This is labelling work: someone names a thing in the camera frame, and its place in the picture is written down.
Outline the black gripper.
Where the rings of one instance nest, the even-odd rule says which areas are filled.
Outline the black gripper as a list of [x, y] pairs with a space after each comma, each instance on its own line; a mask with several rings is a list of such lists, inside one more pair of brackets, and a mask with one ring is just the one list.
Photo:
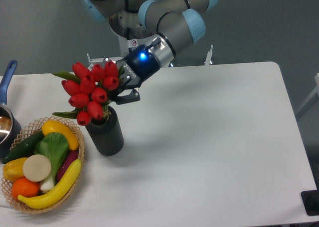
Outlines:
[[101, 66], [118, 67], [120, 75], [120, 88], [131, 89], [130, 93], [124, 96], [116, 96], [113, 100], [117, 105], [129, 104], [141, 100], [139, 87], [141, 84], [160, 69], [160, 64], [151, 52], [152, 45], [140, 45], [129, 53], [125, 58], [115, 62], [110, 58], [104, 58]]

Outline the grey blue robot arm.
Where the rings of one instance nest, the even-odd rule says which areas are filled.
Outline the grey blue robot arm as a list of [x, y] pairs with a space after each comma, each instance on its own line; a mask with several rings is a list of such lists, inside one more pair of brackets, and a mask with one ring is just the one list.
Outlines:
[[117, 104], [140, 99], [138, 88], [206, 32], [202, 14], [218, 0], [80, 0], [98, 21], [107, 20], [118, 37], [120, 83], [109, 93]]

